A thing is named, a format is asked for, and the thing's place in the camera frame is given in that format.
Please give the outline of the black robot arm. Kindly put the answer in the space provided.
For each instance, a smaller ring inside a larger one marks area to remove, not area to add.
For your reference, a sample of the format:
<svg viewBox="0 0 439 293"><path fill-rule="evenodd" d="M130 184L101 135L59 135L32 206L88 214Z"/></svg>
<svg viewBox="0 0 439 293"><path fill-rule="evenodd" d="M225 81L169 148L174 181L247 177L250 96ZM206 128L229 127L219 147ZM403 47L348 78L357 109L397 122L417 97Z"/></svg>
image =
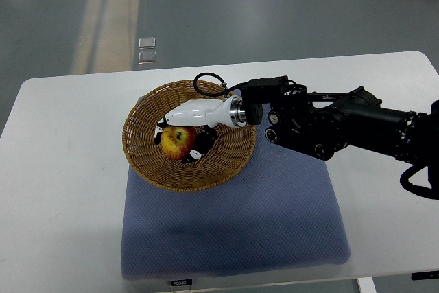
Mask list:
<svg viewBox="0 0 439 293"><path fill-rule="evenodd" d="M349 145L391 156L411 165L400 177L405 190L438 199L438 102L428 114L392 110L362 86L347 93L308 93L286 76L231 89L243 98L235 118L247 124L260 124L262 106L270 105L269 142L324 161Z"/></svg>

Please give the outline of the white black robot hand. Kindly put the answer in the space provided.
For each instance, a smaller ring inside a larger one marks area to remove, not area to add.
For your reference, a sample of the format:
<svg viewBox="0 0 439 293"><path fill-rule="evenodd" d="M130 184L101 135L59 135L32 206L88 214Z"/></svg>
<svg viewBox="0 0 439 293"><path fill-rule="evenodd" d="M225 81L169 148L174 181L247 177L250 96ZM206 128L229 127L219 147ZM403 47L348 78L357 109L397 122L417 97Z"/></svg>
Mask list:
<svg viewBox="0 0 439 293"><path fill-rule="evenodd" d="M154 144L160 145L163 130L169 126L194 127L197 136L195 143L183 160L192 163L204 158L217 138L215 127L224 124L230 128L243 128L247 125L242 99L230 96L220 99L189 100L166 113L157 122L154 131Z"/></svg>

